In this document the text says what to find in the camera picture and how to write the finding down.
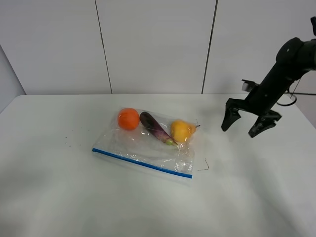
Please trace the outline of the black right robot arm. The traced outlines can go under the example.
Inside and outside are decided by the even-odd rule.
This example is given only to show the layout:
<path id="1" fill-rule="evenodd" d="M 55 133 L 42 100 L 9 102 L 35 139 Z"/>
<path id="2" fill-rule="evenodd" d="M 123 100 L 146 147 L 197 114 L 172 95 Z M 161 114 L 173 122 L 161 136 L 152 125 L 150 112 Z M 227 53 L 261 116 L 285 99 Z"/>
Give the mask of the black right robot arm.
<path id="1" fill-rule="evenodd" d="M 245 99 L 229 98 L 221 125 L 223 131 L 241 118 L 245 111 L 258 118 L 249 130 L 250 137 L 276 126 L 281 115 L 272 110 L 279 98 L 289 92 L 290 86 L 309 71 L 316 69 L 316 39 L 301 41 L 295 37 L 286 42 L 276 55 L 276 63 L 260 84 L 244 80 L 242 90 L 248 92 Z"/>

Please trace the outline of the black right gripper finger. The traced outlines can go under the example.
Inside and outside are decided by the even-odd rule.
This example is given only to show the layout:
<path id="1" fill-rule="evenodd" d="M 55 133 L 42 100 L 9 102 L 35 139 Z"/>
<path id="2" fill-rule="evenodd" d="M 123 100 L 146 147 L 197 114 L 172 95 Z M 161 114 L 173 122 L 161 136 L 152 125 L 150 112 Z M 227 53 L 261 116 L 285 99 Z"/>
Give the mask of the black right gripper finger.
<path id="1" fill-rule="evenodd" d="M 221 125 L 223 131 L 227 131 L 234 122 L 241 118 L 238 111 L 239 109 L 237 108 L 225 108 L 225 115 Z"/>
<path id="2" fill-rule="evenodd" d="M 276 121 L 278 121 L 278 116 L 276 115 L 264 115 L 257 118 L 254 125 L 249 130 L 248 134 L 251 138 L 259 135 L 260 133 L 274 128 L 276 126 Z"/>

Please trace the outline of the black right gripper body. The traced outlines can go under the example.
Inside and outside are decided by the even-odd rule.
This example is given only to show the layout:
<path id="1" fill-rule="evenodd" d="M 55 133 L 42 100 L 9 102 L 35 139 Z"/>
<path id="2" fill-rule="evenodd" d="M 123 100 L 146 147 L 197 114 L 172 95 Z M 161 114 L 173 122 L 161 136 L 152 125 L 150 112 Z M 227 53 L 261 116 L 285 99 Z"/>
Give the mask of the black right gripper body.
<path id="1" fill-rule="evenodd" d="M 264 92 L 260 85 L 254 88 L 245 99 L 229 98 L 226 102 L 226 107 L 237 108 L 239 110 L 255 114 L 257 116 L 276 115 L 278 121 L 281 115 L 271 110 L 272 106 L 276 103 L 274 97 L 269 93 Z"/>

